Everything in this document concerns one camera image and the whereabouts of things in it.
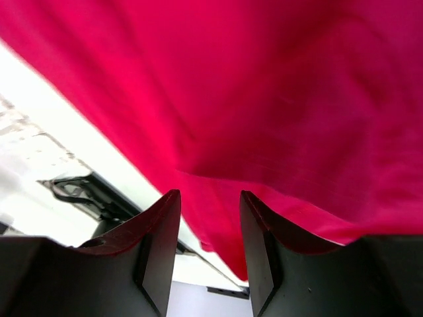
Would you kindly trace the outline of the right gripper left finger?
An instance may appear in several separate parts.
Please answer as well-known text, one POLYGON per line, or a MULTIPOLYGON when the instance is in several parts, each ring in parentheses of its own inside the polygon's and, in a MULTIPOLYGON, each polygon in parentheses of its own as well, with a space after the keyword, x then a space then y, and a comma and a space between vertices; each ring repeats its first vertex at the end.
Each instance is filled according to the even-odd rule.
POLYGON ((107 260, 101 308, 110 316, 166 316, 180 226, 181 194, 170 190, 148 210, 79 247, 107 260))

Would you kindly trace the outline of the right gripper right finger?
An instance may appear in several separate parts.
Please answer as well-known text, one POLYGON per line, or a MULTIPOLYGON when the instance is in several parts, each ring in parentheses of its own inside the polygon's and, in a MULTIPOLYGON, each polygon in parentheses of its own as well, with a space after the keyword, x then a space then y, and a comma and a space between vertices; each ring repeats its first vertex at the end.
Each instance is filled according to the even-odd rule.
POLYGON ((241 230, 254 316, 341 316, 338 245, 241 192, 241 230))

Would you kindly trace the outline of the magenta t shirt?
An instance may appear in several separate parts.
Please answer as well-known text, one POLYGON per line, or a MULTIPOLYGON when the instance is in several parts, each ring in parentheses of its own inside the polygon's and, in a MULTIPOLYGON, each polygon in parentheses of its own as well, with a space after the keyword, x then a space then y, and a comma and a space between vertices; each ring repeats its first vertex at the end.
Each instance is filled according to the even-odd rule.
POLYGON ((1 39, 247 279, 239 195, 422 233, 421 1, 2 1, 1 39))

